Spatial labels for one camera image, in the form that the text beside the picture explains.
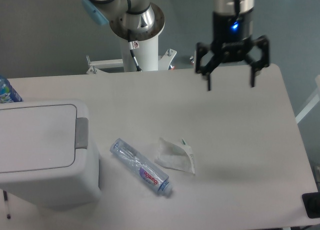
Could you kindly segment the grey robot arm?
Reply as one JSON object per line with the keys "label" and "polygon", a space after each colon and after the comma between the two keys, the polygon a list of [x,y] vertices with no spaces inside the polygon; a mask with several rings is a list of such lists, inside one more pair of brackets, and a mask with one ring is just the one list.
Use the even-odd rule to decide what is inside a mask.
{"label": "grey robot arm", "polygon": [[[150,0],[81,0],[87,14],[99,25],[109,24],[122,40],[121,56],[126,72],[159,70],[158,49],[149,49],[165,26],[163,11]],[[254,0],[213,0],[213,40],[196,44],[193,68],[207,81],[222,63],[246,62],[250,85],[270,65],[269,40],[252,38]]]}

